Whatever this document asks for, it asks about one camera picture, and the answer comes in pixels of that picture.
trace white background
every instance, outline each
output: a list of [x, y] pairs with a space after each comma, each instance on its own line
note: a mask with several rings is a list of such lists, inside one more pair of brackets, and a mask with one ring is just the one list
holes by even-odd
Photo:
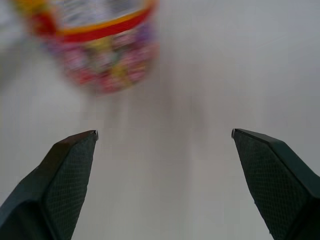
[[281, 139], [320, 175], [320, 1], [161, 0], [157, 22], [148, 79], [108, 96], [34, 43], [1, 54], [0, 204], [55, 142], [98, 129], [74, 240], [271, 240], [231, 131]]

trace textured gripper pad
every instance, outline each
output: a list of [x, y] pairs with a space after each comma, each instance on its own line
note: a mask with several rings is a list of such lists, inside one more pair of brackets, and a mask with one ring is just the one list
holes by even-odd
[[93, 161], [95, 136], [72, 147], [50, 184], [43, 203], [59, 240], [70, 240], [75, 230]]
[[270, 147], [254, 138], [235, 132], [247, 185], [255, 204], [275, 240], [287, 235], [309, 195]]

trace white table surface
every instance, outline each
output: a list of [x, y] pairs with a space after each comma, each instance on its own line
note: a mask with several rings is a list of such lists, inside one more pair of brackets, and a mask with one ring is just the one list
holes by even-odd
[[0, 204], [51, 146], [98, 129], [73, 240], [271, 240], [232, 128], [320, 174], [320, 1], [161, 0], [148, 79], [107, 96], [24, 40], [0, 60]]

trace yellow stripe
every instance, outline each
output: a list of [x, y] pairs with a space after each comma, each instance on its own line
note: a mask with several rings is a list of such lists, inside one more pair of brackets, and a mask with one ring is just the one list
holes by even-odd
[[86, 33], [91, 32], [98, 29], [103, 29], [112, 25], [120, 24], [125, 21], [131, 20], [135, 17], [138, 17], [139, 15], [143, 14], [145, 10], [150, 8], [156, 0], [145, 0], [145, 8], [142, 10], [136, 11], [134, 13], [125, 15], [123, 17], [116, 18], [111, 21], [107, 21], [101, 24], [95, 24], [95, 25], [89, 25], [89, 26], [80, 26], [80, 27], [74, 27], [74, 28], [65, 28], [58, 31], [58, 35], [71, 35], [71, 34], [79, 34], [79, 33]]

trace red stripe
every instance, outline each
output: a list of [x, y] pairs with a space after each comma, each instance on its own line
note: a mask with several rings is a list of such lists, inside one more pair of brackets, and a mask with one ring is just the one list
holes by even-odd
[[155, 4], [152, 5], [149, 9], [147, 9], [143, 14], [134, 17], [133, 19], [108, 26], [102, 29], [93, 30], [89, 32], [82, 32], [82, 33], [75, 33], [70, 35], [63, 36], [63, 41], [66, 43], [81, 43], [81, 42], [88, 42], [100, 38], [104, 38], [110, 35], [119, 34], [121, 32], [130, 30], [135, 26], [142, 23], [149, 15], [152, 13], [153, 9], [155, 8]]

